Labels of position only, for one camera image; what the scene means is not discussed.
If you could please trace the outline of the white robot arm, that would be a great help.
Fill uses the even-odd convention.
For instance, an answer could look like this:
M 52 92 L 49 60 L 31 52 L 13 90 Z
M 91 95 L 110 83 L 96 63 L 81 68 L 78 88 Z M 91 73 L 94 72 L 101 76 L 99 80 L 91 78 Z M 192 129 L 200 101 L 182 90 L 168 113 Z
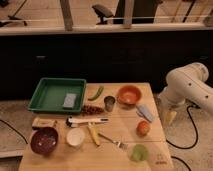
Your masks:
M 209 114 L 213 114 L 213 88 L 206 84 L 208 68 L 199 62 L 178 67 L 166 75 L 167 86 L 159 94 L 161 101 L 161 122 L 169 125 L 176 107 L 188 99 Z

